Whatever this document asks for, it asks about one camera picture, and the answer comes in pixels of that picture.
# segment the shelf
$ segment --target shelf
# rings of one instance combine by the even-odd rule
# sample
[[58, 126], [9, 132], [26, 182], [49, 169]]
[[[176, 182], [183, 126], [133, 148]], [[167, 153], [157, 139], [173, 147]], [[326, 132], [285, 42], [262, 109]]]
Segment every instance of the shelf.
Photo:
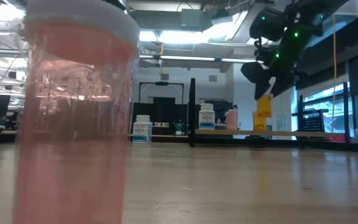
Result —
[[297, 137], [322, 137], [344, 138], [344, 133], [316, 133], [307, 131], [236, 131], [236, 130], [203, 130], [196, 129], [196, 134], [211, 135], [255, 135], [255, 136], [297, 136]]

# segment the bottle label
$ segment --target bottle label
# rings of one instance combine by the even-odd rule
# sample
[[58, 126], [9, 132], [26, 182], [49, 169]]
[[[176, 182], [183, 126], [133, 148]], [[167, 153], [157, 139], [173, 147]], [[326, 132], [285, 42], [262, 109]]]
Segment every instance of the bottle label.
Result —
[[148, 124], [134, 124], [133, 142], [150, 142], [152, 127]]
[[199, 129], [215, 129], [215, 112], [200, 112], [198, 121]]

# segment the pink bottle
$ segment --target pink bottle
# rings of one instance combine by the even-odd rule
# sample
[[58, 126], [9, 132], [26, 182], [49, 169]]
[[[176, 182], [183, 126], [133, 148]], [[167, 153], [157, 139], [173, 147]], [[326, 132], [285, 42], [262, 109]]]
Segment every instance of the pink bottle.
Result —
[[239, 112], [238, 110], [229, 110], [226, 115], [226, 128], [228, 130], [237, 130]]
[[14, 224], [119, 224], [137, 24], [101, 0], [31, 0]]

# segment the white bottle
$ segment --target white bottle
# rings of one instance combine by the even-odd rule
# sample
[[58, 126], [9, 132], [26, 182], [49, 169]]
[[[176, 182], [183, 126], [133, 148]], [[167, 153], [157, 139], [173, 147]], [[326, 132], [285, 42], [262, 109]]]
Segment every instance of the white bottle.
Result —
[[152, 142], [152, 123], [149, 115], [137, 115], [134, 123], [134, 143], [149, 144]]
[[215, 130], [214, 105], [210, 103], [201, 104], [201, 110], [198, 113], [198, 129]]

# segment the table surface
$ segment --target table surface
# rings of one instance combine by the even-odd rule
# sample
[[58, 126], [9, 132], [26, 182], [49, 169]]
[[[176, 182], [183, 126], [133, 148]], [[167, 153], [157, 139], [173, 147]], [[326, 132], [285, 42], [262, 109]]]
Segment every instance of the table surface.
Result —
[[[0, 223], [11, 223], [14, 145], [0, 145]], [[358, 224], [358, 153], [133, 144], [124, 224]]]

